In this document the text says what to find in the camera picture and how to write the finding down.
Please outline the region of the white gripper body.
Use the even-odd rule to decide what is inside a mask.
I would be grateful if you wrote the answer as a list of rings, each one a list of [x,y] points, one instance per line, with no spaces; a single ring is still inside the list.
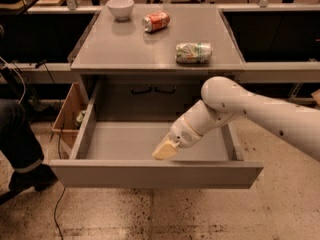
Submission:
[[[170,127],[170,139],[177,143],[180,148],[189,148],[195,145],[202,136],[196,133],[186,119],[179,117]]]

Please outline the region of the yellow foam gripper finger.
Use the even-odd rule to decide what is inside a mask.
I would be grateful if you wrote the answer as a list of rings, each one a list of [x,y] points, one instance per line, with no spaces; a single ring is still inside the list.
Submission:
[[[170,134],[166,134],[152,153],[156,160],[168,159],[178,153],[179,142],[174,141]]]

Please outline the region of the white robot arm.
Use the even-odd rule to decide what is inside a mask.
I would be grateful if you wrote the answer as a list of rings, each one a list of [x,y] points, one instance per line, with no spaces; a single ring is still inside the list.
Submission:
[[[319,110],[254,94],[220,76],[205,81],[201,99],[171,125],[152,156],[158,160],[170,158],[238,116],[320,161]]]

